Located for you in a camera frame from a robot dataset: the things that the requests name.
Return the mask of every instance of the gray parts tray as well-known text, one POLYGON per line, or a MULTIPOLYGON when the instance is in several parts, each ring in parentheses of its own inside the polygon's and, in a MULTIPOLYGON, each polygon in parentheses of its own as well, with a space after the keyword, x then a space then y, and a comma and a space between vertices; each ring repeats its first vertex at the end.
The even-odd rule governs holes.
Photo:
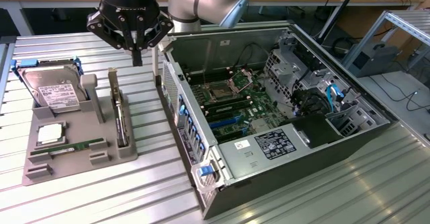
POLYGON ((40 111, 44 112, 44 115, 46 109, 34 109, 23 174, 24 186, 105 168, 138 158, 127 97, 125 96, 123 103, 130 139, 127 147, 119 147, 117 143, 118 121, 111 97, 99 98, 99 104, 105 116, 105 123, 102 124, 99 124, 91 104, 87 104, 87 108, 80 111, 62 113, 55 118, 43 118, 42 120, 38 119, 36 115, 40 111), (63 126, 66 139, 64 142, 60 139, 58 143, 48 143, 50 151, 47 151, 47 148, 40 148, 40 144, 36 146, 38 132, 42 126, 56 123, 63 126))

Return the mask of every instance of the motherboard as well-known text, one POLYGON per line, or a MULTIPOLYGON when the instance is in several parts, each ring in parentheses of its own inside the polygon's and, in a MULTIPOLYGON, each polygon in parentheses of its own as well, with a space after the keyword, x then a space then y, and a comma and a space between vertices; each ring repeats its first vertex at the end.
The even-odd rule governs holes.
POLYGON ((193 85, 206 120, 221 143, 266 131, 286 119, 250 69, 230 71, 227 80, 193 85))

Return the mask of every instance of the hard drive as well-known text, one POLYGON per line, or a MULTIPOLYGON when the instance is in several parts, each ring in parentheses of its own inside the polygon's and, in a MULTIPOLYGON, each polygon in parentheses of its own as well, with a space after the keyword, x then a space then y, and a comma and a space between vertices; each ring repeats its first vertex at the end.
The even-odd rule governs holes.
POLYGON ((80 85, 83 74, 79 58, 39 61, 12 61, 12 71, 34 96, 36 107, 50 107, 54 113, 76 111, 89 100, 80 85))

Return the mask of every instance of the barcode label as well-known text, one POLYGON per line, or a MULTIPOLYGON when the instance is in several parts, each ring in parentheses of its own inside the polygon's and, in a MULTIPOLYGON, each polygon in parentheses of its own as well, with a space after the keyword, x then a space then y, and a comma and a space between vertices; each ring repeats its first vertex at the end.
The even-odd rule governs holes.
POLYGON ((72 84, 39 87, 39 93, 42 94, 51 109, 79 105, 72 84))

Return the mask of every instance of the power supply label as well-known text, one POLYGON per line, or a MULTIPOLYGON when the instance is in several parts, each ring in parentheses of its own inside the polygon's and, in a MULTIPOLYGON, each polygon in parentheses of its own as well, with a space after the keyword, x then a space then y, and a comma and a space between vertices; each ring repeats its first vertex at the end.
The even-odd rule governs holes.
POLYGON ((255 141, 270 160, 297 151, 282 129, 257 136, 255 141))
POLYGON ((39 93, 43 96, 43 99, 46 99, 51 109, 79 105, 72 84, 39 87, 39 93))

